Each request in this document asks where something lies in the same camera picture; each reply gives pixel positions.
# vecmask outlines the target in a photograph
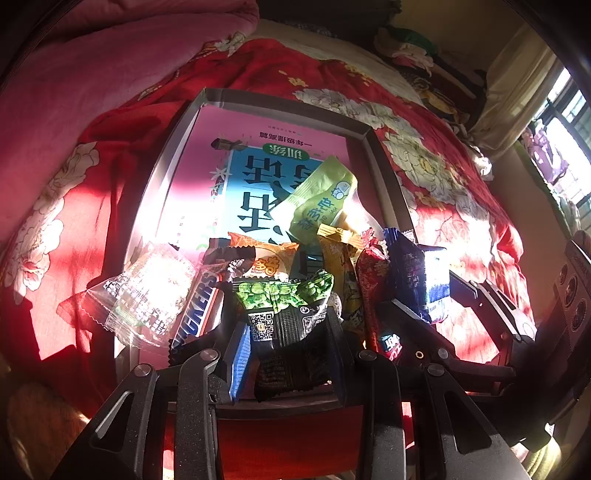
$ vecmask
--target bed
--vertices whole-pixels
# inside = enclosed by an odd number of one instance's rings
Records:
[[[87,416],[114,389],[112,334],[84,315],[80,300],[89,286],[121,270],[154,161],[183,108],[204,87],[297,99],[371,125],[391,159],[418,240],[447,247],[453,271],[466,280],[490,279],[531,315],[518,232],[451,129],[379,58],[286,25],[256,26],[249,0],[210,11],[207,2],[199,8],[178,2],[184,11],[123,21],[121,12],[102,12],[106,18],[95,23],[89,19],[97,13],[84,10],[85,3],[58,24],[0,97],[2,123],[12,118],[2,132],[0,175],[15,179],[0,193],[0,349],[14,367]],[[83,31],[65,40],[81,18]],[[213,20],[216,28],[208,27]],[[196,25],[203,27],[199,35]],[[128,48],[121,48],[127,38]],[[88,61],[85,53],[99,43]],[[44,90],[41,80],[51,88]],[[459,304],[437,328],[463,359],[486,362],[496,355],[477,318]],[[322,424],[315,418],[269,424],[254,440],[239,423],[219,426],[227,478],[252,471],[257,478],[305,478],[356,463],[359,440],[347,433],[361,425],[357,410],[330,413]],[[286,428],[293,431],[289,439],[281,435]],[[321,448],[327,442],[330,452]]]

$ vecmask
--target red snack package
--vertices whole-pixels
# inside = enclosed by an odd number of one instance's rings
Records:
[[[388,268],[388,260],[380,247],[370,245],[361,252],[356,272],[365,311],[366,347],[394,360],[402,346],[397,335],[383,330],[375,311],[375,305],[384,300]]]

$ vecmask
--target beige wall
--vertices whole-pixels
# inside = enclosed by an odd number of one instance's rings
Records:
[[[402,2],[396,27],[415,30],[435,45],[466,56],[486,70],[524,20],[503,0],[412,0]]]
[[[491,192],[509,214],[523,241],[519,265],[527,279],[538,322],[554,297],[552,285],[563,265],[566,237],[546,195],[535,185],[514,147],[493,165]]]

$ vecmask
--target curtain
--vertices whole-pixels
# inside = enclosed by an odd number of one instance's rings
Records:
[[[563,70],[544,40],[524,24],[486,74],[486,103],[470,130],[494,161],[519,138]]]

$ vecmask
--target yellow snack package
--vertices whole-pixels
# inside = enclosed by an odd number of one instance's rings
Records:
[[[343,328],[365,340],[363,300],[355,275],[355,262],[363,251],[361,236],[324,224],[318,228],[317,235],[324,256],[324,269],[334,276],[333,291],[343,303]]]
[[[228,232],[228,235],[231,247],[255,247],[254,264],[244,277],[275,277],[281,281],[289,279],[299,244],[274,245],[239,233]]]

